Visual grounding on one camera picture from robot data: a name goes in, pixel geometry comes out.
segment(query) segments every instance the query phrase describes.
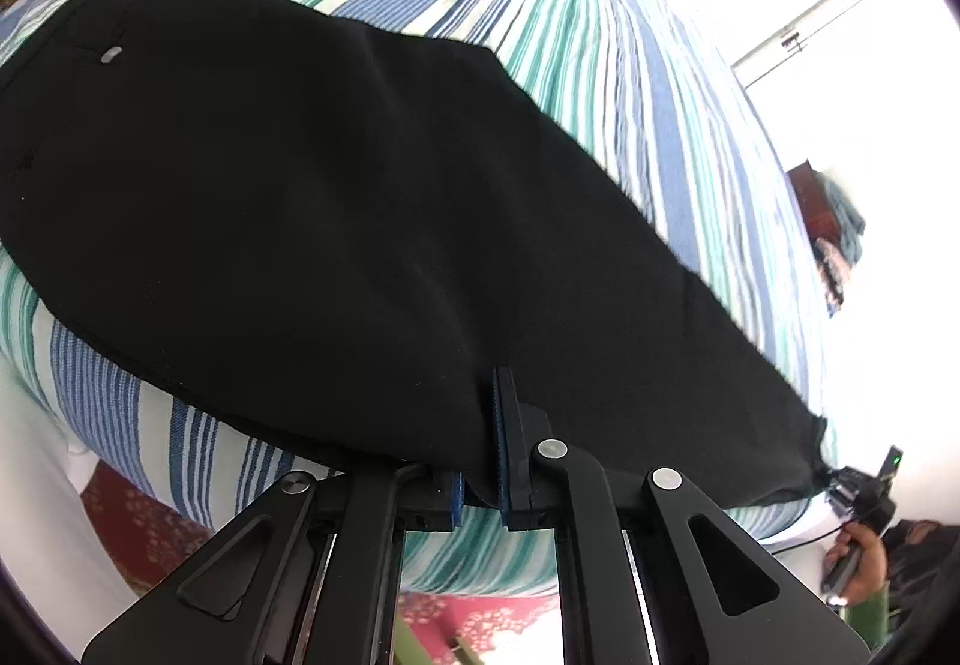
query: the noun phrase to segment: bed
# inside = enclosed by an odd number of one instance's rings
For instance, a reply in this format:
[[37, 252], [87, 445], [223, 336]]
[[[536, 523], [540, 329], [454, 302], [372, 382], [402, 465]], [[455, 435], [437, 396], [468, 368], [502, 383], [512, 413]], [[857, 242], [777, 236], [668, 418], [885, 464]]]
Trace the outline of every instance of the bed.
[[[2, 11], [0, 62], [64, 1], [17, 0]], [[733, 72], [664, 0], [295, 1], [493, 50], [712, 288], [810, 411], [829, 415], [826, 314], [792, 191]], [[156, 103], [162, 110], [163, 99]], [[104, 126], [109, 105], [104, 99]], [[3, 250], [0, 281], [0, 349], [35, 404], [68, 444], [87, 447], [181, 514], [217, 529], [291, 469], [334, 472], [242, 435], [98, 355], [54, 319]], [[827, 462], [834, 443], [828, 430]], [[808, 505], [730, 515], [764, 538]], [[467, 563], [468, 553], [486, 558]], [[456, 534], [410, 534], [403, 584], [437, 594], [550, 593], [552, 538], [507, 534], [495, 511], [468, 508]]]

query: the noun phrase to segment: black handle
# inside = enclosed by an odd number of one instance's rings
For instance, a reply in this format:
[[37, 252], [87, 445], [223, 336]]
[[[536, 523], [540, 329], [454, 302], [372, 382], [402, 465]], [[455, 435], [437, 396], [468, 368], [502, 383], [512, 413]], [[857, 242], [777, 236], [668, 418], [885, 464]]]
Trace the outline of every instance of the black handle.
[[860, 558], [863, 555], [863, 549], [858, 543], [851, 543], [850, 550], [843, 558], [838, 559], [823, 583], [820, 584], [820, 590], [827, 595], [827, 599], [843, 596], [844, 590], [853, 578], [858, 567], [860, 567]]

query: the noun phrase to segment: human hand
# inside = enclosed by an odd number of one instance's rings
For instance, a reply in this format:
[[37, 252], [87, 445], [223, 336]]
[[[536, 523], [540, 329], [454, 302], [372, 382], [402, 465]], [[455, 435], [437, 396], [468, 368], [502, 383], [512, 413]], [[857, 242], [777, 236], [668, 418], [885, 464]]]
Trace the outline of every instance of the human hand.
[[840, 595], [849, 606], [856, 606], [883, 588], [887, 580], [887, 552], [875, 531], [856, 522], [844, 525], [824, 557], [824, 575], [850, 552], [851, 541], [860, 545], [863, 553], [856, 573]]

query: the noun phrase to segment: red patterned rug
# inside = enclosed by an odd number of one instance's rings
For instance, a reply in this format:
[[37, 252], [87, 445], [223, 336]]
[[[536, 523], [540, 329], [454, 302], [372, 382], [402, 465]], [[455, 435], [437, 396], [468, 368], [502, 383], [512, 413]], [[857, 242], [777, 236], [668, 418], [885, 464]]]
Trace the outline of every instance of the red patterned rug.
[[[120, 575], [146, 593], [210, 537], [205, 526], [152, 500], [101, 462], [83, 491], [83, 505]], [[526, 630], [558, 604], [552, 598], [459, 598], [404, 593], [400, 611], [438, 665], [454, 661], [449, 643], [463, 638], [477, 652], [493, 649], [493, 633]]]

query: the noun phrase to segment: black cable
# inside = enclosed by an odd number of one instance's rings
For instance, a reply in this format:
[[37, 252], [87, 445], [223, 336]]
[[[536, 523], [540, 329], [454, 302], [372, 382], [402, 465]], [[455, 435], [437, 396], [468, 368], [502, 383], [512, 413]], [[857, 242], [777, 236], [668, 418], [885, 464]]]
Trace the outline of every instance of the black cable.
[[829, 532], [824, 532], [822, 535], [818, 535], [815, 538], [810, 538], [810, 540], [805, 540], [803, 541], [803, 543], [797, 543], [797, 544], [794, 544], [793, 546], [787, 546], [785, 549], [779, 549], [779, 550], [776, 550], [775, 552], [770, 552], [770, 555], [776, 556], [779, 553], [790, 552], [790, 550], [798, 549], [800, 548], [800, 546], [809, 546], [811, 543], [816, 543], [818, 540], [823, 540], [824, 537], [831, 536], [832, 534], [834, 534], [834, 532], [841, 531], [841, 529], [843, 529], [843, 527], [846, 524], [847, 522], [843, 522], [843, 524], [841, 524], [840, 526], [837, 526], [837, 528], [831, 529]]

